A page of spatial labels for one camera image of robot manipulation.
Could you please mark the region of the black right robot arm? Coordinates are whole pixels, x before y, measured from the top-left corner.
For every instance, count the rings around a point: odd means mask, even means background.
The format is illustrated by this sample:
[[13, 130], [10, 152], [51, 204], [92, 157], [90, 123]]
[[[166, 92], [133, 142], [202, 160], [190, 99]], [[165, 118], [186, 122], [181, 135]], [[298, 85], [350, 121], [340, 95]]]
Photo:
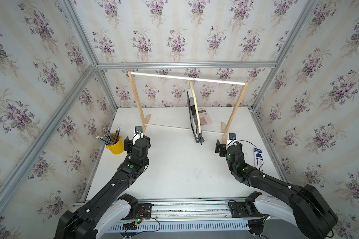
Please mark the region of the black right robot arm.
[[314, 186], [289, 184], [249, 165], [244, 160], [240, 140], [228, 144], [217, 141], [215, 152], [226, 159], [231, 175], [238, 182], [276, 198], [276, 201], [260, 200], [261, 193], [252, 193], [245, 200], [247, 214], [258, 212], [287, 221], [309, 239], [324, 239], [333, 232], [339, 219]]

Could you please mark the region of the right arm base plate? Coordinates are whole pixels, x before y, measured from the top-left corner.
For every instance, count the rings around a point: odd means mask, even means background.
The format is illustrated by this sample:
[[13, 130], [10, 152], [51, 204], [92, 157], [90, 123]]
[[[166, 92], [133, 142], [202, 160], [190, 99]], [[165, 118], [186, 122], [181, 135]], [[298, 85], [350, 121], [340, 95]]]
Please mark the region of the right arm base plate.
[[260, 213], [253, 203], [229, 200], [227, 203], [233, 218], [263, 218], [266, 214]]

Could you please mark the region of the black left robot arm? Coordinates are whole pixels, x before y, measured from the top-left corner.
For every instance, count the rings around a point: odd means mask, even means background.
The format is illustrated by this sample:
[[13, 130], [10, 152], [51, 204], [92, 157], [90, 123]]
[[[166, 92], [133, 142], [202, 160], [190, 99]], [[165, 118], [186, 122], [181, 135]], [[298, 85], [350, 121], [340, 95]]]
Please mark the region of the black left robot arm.
[[125, 194], [147, 169], [150, 138], [136, 134], [124, 140], [127, 156], [110, 181], [76, 211], [66, 211], [59, 219], [56, 239], [99, 239], [116, 222], [127, 217], [138, 200]]

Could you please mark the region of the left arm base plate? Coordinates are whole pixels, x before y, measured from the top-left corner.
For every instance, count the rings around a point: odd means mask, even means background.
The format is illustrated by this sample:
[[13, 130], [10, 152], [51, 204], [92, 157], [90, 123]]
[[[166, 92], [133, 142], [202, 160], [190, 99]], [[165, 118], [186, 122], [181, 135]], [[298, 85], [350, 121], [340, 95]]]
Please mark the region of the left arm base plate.
[[142, 203], [137, 204], [131, 207], [131, 211], [128, 215], [128, 219], [131, 220], [147, 220], [151, 218], [152, 215], [152, 207], [153, 204], [151, 203]]

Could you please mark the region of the black white checkered scarf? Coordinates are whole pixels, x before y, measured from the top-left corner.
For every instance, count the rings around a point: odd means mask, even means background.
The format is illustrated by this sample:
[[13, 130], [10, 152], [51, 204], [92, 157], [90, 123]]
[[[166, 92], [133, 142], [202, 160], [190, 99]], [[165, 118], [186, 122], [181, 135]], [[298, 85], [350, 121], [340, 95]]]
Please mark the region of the black white checkered scarf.
[[201, 135], [198, 134], [196, 112], [195, 112], [195, 107], [194, 107], [192, 93], [191, 93], [190, 88], [187, 91], [187, 103], [188, 103], [188, 111], [189, 111], [189, 118], [190, 118], [190, 126], [191, 126], [191, 130], [193, 132], [195, 142], [200, 143], [202, 145], [204, 142], [204, 138], [202, 137], [202, 133], [201, 133]]

